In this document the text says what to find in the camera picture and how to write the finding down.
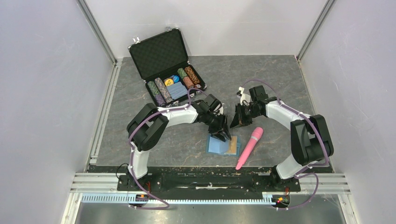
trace microphone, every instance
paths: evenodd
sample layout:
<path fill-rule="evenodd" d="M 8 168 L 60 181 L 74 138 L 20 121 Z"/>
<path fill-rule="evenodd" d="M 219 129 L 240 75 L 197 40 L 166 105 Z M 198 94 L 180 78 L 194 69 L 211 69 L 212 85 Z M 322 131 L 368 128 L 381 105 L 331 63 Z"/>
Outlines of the microphone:
<path fill-rule="evenodd" d="M 258 140 L 261 138 L 262 134 L 264 133 L 264 130 L 260 127 L 257 127 L 253 133 L 252 136 L 250 136 L 250 140 L 247 143 L 245 149 L 242 152 L 242 155 L 240 155 L 238 159 L 238 163 L 236 164 L 236 170 L 239 170 L 243 164 L 245 164 L 246 160 L 248 159 L 250 153 L 253 151 L 253 148 L 255 147 L 256 143 Z"/>

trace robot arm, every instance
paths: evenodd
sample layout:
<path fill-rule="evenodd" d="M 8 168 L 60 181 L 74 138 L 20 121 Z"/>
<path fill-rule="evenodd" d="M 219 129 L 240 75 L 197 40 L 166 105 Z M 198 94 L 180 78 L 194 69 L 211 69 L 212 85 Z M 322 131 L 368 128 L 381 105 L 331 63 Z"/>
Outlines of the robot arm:
<path fill-rule="evenodd" d="M 167 127 L 183 123 L 202 122 L 209 126 L 208 131 L 212 137 L 221 141 L 231 139 L 227 126 L 227 115 L 223 114 L 221 102 L 212 94 L 204 100 L 192 102 L 190 107 L 187 107 L 187 104 L 172 108 L 155 107 L 152 103 L 146 104 L 128 124 L 129 136 L 148 116 L 159 111 L 166 112 L 149 120 L 152 122 L 151 125 L 144 124 L 132 138 L 131 143 L 134 147 L 132 149 L 134 150 L 133 171 L 137 179 L 146 175 L 149 150 L 158 143 Z"/>
<path fill-rule="evenodd" d="M 263 86 L 249 89 L 250 95 L 243 91 L 244 88 L 240 87 L 237 93 L 240 96 L 240 103 L 235 106 L 235 117 L 231 128 L 250 125 L 253 123 L 252 118 L 263 115 L 276 120 L 290 130 L 291 155 L 275 166 L 271 172 L 277 183 L 293 178 L 294 174 L 304 166 L 324 158 L 319 140 L 305 119 L 283 107 L 283 101 L 279 103 L 276 97 L 269 98 Z M 333 146 L 325 118 L 321 115 L 300 114 L 309 118 L 314 124 L 325 145 L 327 155 L 331 156 Z"/>

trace black case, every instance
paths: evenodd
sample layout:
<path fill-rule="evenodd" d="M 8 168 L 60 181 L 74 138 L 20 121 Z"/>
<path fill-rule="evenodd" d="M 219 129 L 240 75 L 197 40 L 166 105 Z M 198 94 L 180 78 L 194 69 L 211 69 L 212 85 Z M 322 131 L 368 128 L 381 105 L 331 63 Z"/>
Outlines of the black case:
<path fill-rule="evenodd" d="M 179 68 L 184 69 L 190 66 L 201 82 L 200 89 L 203 91 L 206 90 L 205 82 L 202 80 L 201 76 L 199 76 L 195 68 L 189 63 L 182 33 L 178 28 L 170 29 L 143 41 L 137 41 L 129 46 L 128 50 L 155 105 L 159 106 L 147 83 L 149 81 L 154 81 L 157 77 L 160 77 L 162 81 L 164 81 L 172 75 L 179 76 L 177 73 Z M 182 79 L 180 79 L 180 82 L 186 87 Z M 190 91 L 192 97 L 195 94 L 199 94 L 199 91 Z M 165 106 L 178 105 L 179 102 L 187 98 L 186 94 L 174 99 Z"/>

